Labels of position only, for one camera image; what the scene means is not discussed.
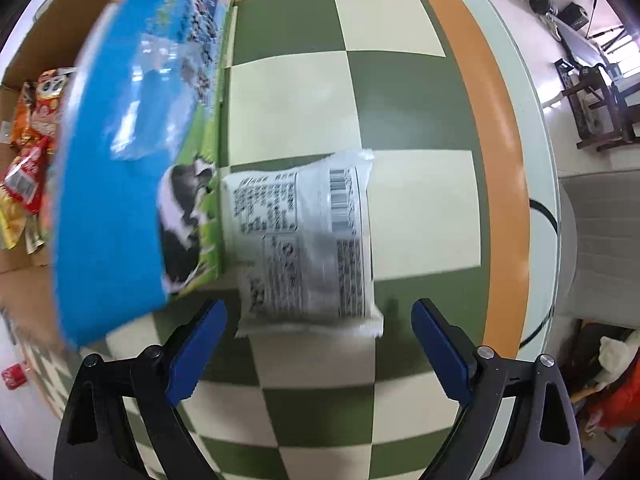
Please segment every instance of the cream square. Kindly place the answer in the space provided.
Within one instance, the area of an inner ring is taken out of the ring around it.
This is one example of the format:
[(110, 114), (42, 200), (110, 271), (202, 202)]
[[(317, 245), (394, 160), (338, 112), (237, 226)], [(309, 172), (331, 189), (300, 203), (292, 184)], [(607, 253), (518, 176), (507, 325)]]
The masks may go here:
[(459, 404), (447, 398), (434, 372), (376, 383), (373, 443), (433, 433), (453, 425)]
[(471, 152), (395, 150), (374, 156), (367, 187), (374, 279), (480, 265)]
[(147, 314), (113, 332), (106, 337), (109, 352), (115, 359), (137, 357), (149, 345), (159, 345), (158, 332), (152, 314)]
[(335, 0), (347, 50), (389, 50), (444, 57), (420, 0)]
[(371, 445), (281, 447), (289, 480), (367, 480)]
[(376, 380), (376, 341), (370, 337), (282, 333), (250, 339), (263, 388), (340, 388)]
[(260, 388), (200, 381), (182, 405), (201, 436), (252, 446), (277, 446)]
[(122, 402), (124, 404), (124, 409), (130, 413), (135, 413), (137, 415), (140, 414), (140, 409), (138, 407), (138, 402), (136, 399), (132, 397), (122, 397)]
[(148, 471), (149, 468), (151, 468), (153, 471), (164, 474), (164, 469), (162, 468), (160, 460), (158, 459), (156, 450), (152, 447), (146, 446), (145, 444), (140, 444), (139, 442), (136, 442), (136, 446), (138, 446), (138, 452), (140, 453), (142, 462), (145, 463), (146, 470)]
[(268, 57), (230, 70), (230, 165), (362, 146), (346, 52)]

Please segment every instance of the red snack bag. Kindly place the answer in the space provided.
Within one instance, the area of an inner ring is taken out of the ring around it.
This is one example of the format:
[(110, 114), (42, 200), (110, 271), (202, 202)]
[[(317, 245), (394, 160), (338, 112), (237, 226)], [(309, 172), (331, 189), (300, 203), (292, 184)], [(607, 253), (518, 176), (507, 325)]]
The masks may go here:
[(35, 146), (23, 149), (4, 174), (6, 192), (33, 214), (42, 202), (48, 142), (49, 137), (43, 136)]
[(22, 386), (27, 382), (27, 377), (20, 366), (20, 363), (9, 366), (6, 370), (2, 370), (2, 380), (7, 388), (15, 390), (18, 386)]
[(62, 118), (60, 105), (74, 70), (73, 68), (47, 70), (38, 78), (36, 84), (31, 130), (38, 136), (51, 137), (49, 144), (51, 153), (56, 151), (58, 128)]

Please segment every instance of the white plastic bag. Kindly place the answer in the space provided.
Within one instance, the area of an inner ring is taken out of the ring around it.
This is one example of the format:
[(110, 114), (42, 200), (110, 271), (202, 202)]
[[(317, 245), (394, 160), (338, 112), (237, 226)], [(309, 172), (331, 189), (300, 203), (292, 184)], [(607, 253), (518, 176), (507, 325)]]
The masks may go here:
[(311, 330), (381, 336), (373, 300), (369, 150), (223, 179), (226, 252), (238, 266), (237, 336)]

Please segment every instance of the snack bag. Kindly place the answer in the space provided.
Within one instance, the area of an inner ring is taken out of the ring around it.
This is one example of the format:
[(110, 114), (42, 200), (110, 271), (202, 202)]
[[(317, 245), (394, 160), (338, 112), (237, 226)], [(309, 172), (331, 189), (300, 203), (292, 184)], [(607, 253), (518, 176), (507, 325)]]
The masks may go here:
[(33, 254), (44, 245), (44, 242), (38, 217), (29, 215), (24, 227), (24, 244), (27, 247), (27, 254)]
[(0, 184), (0, 248), (13, 249), (27, 221), (22, 204), (12, 198)]
[(6, 192), (33, 214), (40, 210), (42, 202), (48, 143), (49, 137), (43, 136), (35, 146), (23, 149), (3, 179)]
[(20, 90), (18, 104), (15, 107), (14, 124), (11, 128), (11, 144), (20, 149), (33, 135), (31, 131), (31, 113), (33, 111), (33, 84), (25, 81)]
[(35, 106), (31, 116), (31, 129), (40, 136), (49, 136), (49, 151), (54, 153), (58, 145), (60, 103), (73, 68), (47, 70), (38, 78)]
[(49, 233), (52, 229), (51, 200), (56, 192), (56, 177), (54, 166), (51, 164), (45, 176), (44, 189), (42, 190), (42, 202), (38, 213), (39, 232), (44, 241), (49, 240)]
[(237, 337), (311, 331), (382, 336), (373, 298), (370, 150), (223, 179), (223, 235), (238, 266)]

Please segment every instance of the nutrition label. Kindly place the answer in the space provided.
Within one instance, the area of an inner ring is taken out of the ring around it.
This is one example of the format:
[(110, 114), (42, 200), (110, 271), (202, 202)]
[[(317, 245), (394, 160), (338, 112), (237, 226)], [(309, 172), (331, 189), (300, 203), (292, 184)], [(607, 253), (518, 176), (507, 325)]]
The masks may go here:
[(338, 282), (340, 283), (340, 317), (364, 315), (364, 280), (362, 277), (362, 239), (337, 240)]
[(296, 235), (270, 235), (264, 240), (264, 260), (269, 280), (267, 302), (279, 313), (302, 312), (300, 248)]
[(294, 232), (298, 228), (296, 172), (244, 179), (233, 193), (233, 215), (246, 235)]

